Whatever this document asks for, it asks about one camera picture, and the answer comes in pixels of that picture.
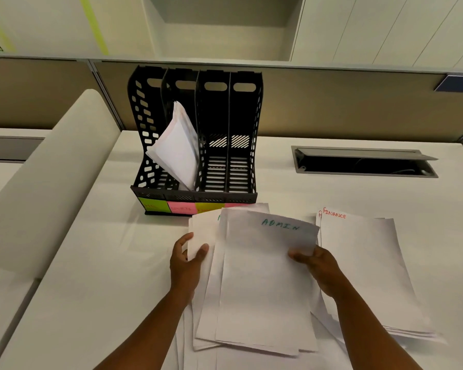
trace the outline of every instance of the beige partition panel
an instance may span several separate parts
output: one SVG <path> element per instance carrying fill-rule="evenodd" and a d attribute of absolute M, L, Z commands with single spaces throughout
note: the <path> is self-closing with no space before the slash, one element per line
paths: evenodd
<path fill-rule="evenodd" d="M 86 62 L 0 58 L 0 127 L 51 129 L 86 89 Z"/>
<path fill-rule="evenodd" d="M 135 130 L 127 82 L 137 63 L 96 66 L 125 127 Z M 433 91 L 443 74 L 219 68 L 263 73 L 262 136 L 455 142 L 463 135 L 463 93 Z"/>

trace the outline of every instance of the desk number sign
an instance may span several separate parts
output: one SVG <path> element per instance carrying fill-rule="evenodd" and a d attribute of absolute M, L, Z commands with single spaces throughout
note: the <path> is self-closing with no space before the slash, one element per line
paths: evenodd
<path fill-rule="evenodd" d="M 434 91 L 463 92 L 463 75 L 447 75 Z"/>

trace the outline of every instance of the person's right hand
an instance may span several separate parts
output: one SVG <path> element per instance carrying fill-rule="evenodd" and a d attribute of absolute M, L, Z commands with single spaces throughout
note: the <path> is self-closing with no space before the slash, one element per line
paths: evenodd
<path fill-rule="evenodd" d="M 353 288 L 328 250 L 316 245 L 312 255 L 304 255 L 299 249 L 291 248 L 288 255 L 292 260 L 307 265 L 321 290 L 335 300 Z"/>

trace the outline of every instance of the yellow sticky note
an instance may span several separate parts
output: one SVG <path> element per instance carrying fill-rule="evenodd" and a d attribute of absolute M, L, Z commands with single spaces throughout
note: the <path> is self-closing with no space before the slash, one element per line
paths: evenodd
<path fill-rule="evenodd" d="M 164 200 L 145 199 L 142 197 L 138 197 L 138 199 L 147 211 L 164 211 L 166 213 L 171 213 L 168 203 Z"/>
<path fill-rule="evenodd" d="M 195 207 L 197 208 L 198 213 L 204 213 L 205 211 L 211 211 L 211 210 L 224 208 L 225 203 L 219 203 L 219 202 L 196 202 Z"/>

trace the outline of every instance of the pink sticky note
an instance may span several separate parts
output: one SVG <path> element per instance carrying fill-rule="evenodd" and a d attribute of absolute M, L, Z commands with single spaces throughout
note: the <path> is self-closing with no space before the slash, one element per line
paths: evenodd
<path fill-rule="evenodd" d="M 233 208 L 233 207 L 235 207 L 235 206 L 244 206 L 244 205 L 250 205 L 250 204 L 227 203 L 227 204 L 225 204 L 225 208 Z"/>
<path fill-rule="evenodd" d="M 168 201 L 168 206 L 172 213 L 175 214 L 190 214 L 194 215 L 198 213 L 195 203 L 193 202 L 174 202 Z"/>

